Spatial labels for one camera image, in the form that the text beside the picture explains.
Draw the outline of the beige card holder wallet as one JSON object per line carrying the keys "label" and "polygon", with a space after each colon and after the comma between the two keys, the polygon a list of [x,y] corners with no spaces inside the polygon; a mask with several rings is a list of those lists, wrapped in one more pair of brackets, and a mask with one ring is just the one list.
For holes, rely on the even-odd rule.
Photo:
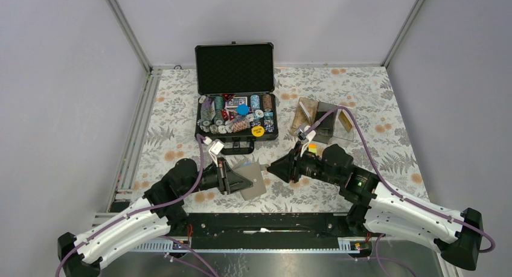
{"label": "beige card holder wallet", "polygon": [[244,201],[249,201],[267,193],[264,184],[263,172],[266,171],[266,164],[258,162],[245,164],[234,169],[234,172],[251,181],[252,186],[244,188],[240,194]]}

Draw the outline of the clear acrylic card box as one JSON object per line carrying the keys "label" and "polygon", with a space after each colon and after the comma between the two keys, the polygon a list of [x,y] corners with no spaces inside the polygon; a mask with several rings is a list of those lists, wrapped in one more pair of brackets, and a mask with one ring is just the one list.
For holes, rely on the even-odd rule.
{"label": "clear acrylic card box", "polygon": [[[357,116],[357,112],[353,108],[346,108],[351,117]],[[356,135],[355,123],[352,132],[347,133],[338,120],[340,109],[337,105],[326,102],[301,97],[296,105],[295,116],[292,121],[290,132],[293,136],[302,130],[305,126],[312,126],[315,122],[321,123],[315,128],[315,136],[313,140],[323,144],[337,142],[343,145],[354,141]]]}

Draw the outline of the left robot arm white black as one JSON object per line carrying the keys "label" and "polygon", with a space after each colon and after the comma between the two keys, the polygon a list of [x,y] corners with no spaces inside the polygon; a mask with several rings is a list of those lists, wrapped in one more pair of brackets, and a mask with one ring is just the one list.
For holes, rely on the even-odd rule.
{"label": "left robot arm white black", "polygon": [[180,235],[190,228],[184,200],[198,191],[216,188],[232,194],[254,181],[235,172],[224,158],[204,167],[181,159],[138,200],[103,224],[81,234],[64,233],[57,239],[56,275],[98,276],[124,253],[156,237]]}

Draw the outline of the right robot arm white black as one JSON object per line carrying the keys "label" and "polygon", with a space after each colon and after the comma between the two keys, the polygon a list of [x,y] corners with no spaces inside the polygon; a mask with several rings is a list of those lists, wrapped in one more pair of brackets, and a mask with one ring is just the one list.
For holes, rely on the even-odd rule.
{"label": "right robot arm white black", "polygon": [[482,237],[482,215],[472,208],[460,212],[419,199],[384,184],[377,174],[353,163],[353,157],[337,144],[322,156],[303,152],[297,145],[272,162],[267,171],[287,183],[303,176],[339,187],[339,195],[351,203],[345,217],[349,233],[399,237],[439,253],[460,269],[476,270]]}

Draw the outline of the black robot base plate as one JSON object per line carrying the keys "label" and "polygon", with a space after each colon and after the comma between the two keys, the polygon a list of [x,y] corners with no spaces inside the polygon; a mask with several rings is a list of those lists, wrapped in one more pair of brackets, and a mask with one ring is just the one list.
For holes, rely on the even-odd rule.
{"label": "black robot base plate", "polygon": [[167,237],[195,250],[336,250],[341,240],[377,237],[353,229],[344,213],[191,213]]}

